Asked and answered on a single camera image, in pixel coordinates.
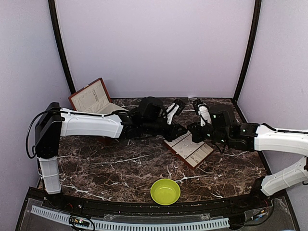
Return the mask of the brown ring earring tray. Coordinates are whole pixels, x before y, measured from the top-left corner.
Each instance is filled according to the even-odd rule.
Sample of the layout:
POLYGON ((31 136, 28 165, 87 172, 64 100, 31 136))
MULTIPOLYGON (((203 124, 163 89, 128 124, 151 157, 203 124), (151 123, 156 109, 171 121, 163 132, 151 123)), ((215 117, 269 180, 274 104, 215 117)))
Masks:
POLYGON ((172 142, 164 140, 163 144, 192 170, 196 169, 214 151, 203 141, 193 142, 189 131, 172 142))

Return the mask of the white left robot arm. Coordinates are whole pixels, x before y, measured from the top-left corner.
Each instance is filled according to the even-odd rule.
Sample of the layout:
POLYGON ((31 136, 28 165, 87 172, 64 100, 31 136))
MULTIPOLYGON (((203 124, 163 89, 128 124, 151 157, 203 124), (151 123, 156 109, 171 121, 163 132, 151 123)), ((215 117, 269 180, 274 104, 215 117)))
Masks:
POLYGON ((173 122, 180 115, 185 103, 176 99, 169 108, 156 97, 145 97, 138 107, 129 111, 117 109, 106 114, 79 112, 62 108, 52 102, 47 109, 34 117, 27 133, 33 129, 35 144, 26 147, 30 159, 37 158, 49 202, 58 210, 68 206, 68 199, 61 194, 57 163, 59 142, 66 136, 102 136, 112 139, 133 139, 143 135, 162 136, 173 141, 187 129, 173 122))

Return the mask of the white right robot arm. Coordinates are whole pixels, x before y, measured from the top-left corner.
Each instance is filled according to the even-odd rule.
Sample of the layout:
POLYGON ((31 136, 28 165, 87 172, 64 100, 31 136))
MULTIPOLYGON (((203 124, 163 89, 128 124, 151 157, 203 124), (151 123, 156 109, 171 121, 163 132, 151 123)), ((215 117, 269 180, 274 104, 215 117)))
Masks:
POLYGON ((257 208, 264 198, 308 181, 308 131, 274 128, 266 123, 242 123, 236 121, 232 107, 217 104, 208 107, 200 100, 193 102, 200 122, 187 126, 192 141, 210 140, 242 151, 276 151, 300 154, 302 158, 289 167, 255 180, 245 204, 257 208))

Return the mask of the brown wooden jewelry box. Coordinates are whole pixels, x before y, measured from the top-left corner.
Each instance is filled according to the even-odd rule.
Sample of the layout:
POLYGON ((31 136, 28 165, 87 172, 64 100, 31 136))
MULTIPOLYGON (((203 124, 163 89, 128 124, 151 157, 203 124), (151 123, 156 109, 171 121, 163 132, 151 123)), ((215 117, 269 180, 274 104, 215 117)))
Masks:
POLYGON ((123 125, 118 115, 111 113, 126 109, 111 102, 102 78, 95 80, 69 97, 74 110, 62 109, 61 136, 101 136, 119 138, 123 125))

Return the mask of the green bowl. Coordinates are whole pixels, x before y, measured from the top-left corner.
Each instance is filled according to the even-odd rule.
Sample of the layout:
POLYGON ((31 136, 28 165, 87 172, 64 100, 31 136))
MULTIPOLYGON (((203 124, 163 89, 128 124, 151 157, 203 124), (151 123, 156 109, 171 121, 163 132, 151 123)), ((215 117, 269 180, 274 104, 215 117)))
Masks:
POLYGON ((171 205, 178 201, 181 190, 180 186, 174 180, 160 179, 152 184, 150 195, 159 205, 171 205))

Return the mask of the black left frame post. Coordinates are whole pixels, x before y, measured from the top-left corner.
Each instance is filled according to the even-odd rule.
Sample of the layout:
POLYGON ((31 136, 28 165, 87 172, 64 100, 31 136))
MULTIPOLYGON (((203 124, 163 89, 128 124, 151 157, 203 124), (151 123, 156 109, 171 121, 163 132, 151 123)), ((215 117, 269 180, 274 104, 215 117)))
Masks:
POLYGON ((49 11, 50 11, 50 17, 51 17, 51 23, 52 23, 52 28, 53 28, 53 33, 54 33, 54 38, 58 50, 58 54, 60 57, 60 61, 62 64, 64 76, 69 88, 69 91, 71 94, 74 94, 76 92, 75 85, 73 83, 73 79, 71 76, 71 72, 69 69, 68 61, 66 58, 65 50, 64 50, 64 44, 61 36, 61 31, 60 31, 60 25, 58 21, 58 15, 57 15, 57 10, 56 10, 56 1, 55 0, 48 0, 48 6, 49 6, 49 11))

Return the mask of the black frame post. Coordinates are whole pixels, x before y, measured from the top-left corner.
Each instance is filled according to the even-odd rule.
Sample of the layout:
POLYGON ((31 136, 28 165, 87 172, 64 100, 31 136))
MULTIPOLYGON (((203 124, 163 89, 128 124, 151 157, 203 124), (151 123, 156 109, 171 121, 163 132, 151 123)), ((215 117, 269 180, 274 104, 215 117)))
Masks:
POLYGON ((237 104, 243 86, 244 86, 244 81, 246 78, 246 74, 249 68, 253 48, 254 48, 254 43, 257 35, 257 28, 258 28, 258 23, 259 23, 259 18, 260 18, 260 12, 261 12, 261 6, 262 6, 262 0, 255 0, 254 4, 254 10, 253 10, 253 16, 252 16, 252 23, 251 23, 251 28, 250 28, 250 33, 248 37, 248 42, 246 46, 246 51, 244 55, 244 60, 243 60, 243 65, 240 71, 239 79, 236 85, 236 89, 232 98, 233 104, 237 104))
POLYGON ((58 50, 58 54, 60 57, 60 61, 62 64, 64 76, 69 88, 69 91, 71 94, 74 94, 76 92, 75 85, 73 83, 73 79, 71 76, 71 72, 69 69, 68 61, 66 58, 65 50, 64 50, 64 44, 61 36, 61 31, 60 31, 60 25, 58 21, 58 15, 57 15, 57 10, 56 10, 56 1, 55 0, 48 0, 48 6, 49 6, 49 11, 50 11, 50 17, 51 17, 51 23, 52 23, 52 28, 53 28, 53 33, 54 33, 54 38, 58 50))

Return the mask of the black right frame post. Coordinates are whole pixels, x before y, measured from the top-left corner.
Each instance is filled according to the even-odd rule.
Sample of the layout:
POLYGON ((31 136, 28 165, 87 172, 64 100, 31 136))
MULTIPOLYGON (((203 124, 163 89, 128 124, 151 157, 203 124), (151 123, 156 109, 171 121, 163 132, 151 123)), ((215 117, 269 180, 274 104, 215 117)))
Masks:
POLYGON ((251 23, 251 28, 250 28, 250 33, 248 37, 248 42, 246 46, 246 51, 244 55, 244 60, 243 60, 243 65, 240 71, 239 79, 236 85, 236 89, 232 98, 233 104, 237 104, 243 86, 244 86, 244 81, 246 78, 246 74, 249 68, 253 48, 254 48, 254 43, 257 35, 257 28, 258 28, 258 23, 259 23, 259 18, 260 18, 260 12, 261 12, 261 6, 262 6, 262 0, 255 0, 254 4, 254 10, 253 10, 253 16, 252 16, 252 23, 251 23))

